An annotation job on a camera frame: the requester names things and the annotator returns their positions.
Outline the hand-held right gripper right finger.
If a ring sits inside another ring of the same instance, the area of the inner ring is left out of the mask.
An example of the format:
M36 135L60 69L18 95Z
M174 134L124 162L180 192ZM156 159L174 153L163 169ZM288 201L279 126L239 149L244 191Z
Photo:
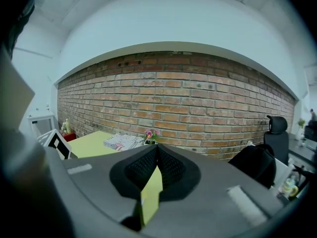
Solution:
M265 238L282 203L263 185L226 162L160 144L165 166L177 161L181 177L159 194L158 209L142 228L149 238Z

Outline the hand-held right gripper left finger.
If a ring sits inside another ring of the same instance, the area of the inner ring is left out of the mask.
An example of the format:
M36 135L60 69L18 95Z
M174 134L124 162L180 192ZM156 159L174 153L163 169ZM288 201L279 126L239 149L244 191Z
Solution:
M159 228L144 222L144 207L158 202L155 192L141 200L157 167L157 146L143 146L64 163L69 188L67 209L77 238L157 238Z

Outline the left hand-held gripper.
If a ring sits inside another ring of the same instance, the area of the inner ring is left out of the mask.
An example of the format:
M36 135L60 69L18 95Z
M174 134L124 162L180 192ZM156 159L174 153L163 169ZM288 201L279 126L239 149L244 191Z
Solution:
M53 129L40 135L37 141L45 147L52 147L58 151L58 154L62 160L70 158L71 146L62 137L57 129Z

